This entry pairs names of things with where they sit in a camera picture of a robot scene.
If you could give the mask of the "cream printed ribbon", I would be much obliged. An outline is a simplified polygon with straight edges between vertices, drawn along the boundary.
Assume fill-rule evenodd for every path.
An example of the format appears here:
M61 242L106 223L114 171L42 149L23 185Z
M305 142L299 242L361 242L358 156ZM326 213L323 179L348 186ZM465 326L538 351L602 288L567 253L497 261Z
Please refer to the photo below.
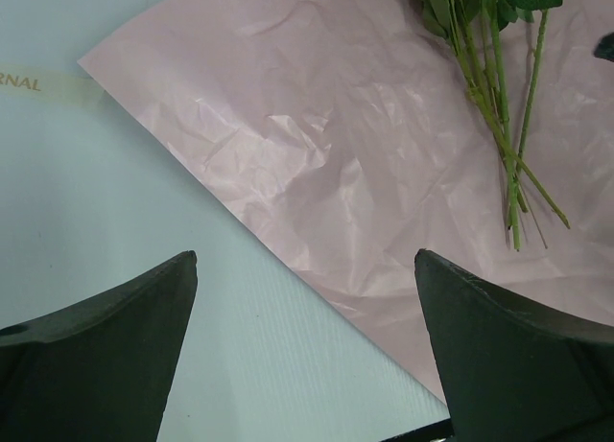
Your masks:
M105 96L94 80L23 64L1 63L1 91L59 105L93 108Z

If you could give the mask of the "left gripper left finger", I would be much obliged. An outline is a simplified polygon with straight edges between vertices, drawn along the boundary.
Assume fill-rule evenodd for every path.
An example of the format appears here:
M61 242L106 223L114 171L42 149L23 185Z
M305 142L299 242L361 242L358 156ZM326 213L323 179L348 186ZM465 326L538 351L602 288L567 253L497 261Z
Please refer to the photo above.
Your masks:
M184 251L1 331L4 441L155 441L198 286Z

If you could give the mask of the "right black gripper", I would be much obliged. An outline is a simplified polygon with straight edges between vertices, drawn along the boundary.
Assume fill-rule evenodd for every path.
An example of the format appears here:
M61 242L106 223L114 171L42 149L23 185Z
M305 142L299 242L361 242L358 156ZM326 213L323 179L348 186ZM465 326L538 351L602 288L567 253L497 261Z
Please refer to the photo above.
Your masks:
M607 60L610 62L614 61L614 33L608 33L604 35L596 45L593 51L593 56L595 58Z

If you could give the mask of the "pink wrapping paper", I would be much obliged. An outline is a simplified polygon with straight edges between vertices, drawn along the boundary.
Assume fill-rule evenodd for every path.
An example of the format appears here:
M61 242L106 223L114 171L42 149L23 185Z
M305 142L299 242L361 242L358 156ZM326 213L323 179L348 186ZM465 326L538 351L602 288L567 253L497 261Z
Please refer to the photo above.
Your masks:
M613 0L549 15L520 250L494 141L408 0L164 0L81 67L250 232L440 395L413 276L429 248L558 310L613 320Z

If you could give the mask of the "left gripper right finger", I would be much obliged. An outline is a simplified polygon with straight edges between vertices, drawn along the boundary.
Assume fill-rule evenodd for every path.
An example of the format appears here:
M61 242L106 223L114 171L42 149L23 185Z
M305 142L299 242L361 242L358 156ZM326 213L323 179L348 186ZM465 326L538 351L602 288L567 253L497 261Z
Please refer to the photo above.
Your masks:
M610 441L613 329L421 249L414 275L457 441Z

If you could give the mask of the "pink artificial flower bunch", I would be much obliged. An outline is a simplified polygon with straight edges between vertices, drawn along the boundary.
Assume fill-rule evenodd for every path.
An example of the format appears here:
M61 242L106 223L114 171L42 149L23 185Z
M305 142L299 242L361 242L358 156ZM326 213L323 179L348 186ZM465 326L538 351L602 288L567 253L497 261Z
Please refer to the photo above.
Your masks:
M504 224L514 250L521 247L521 216L531 211L522 186L527 177L563 224L569 221L524 160L531 113L539 79L545 35L551 10L563 0L414 0L426 30L450 48L466 83L469 100L493 135L505 172ZM520 135L512 138L503 30L518 21L537 21L536 41L529 51L529 90Z

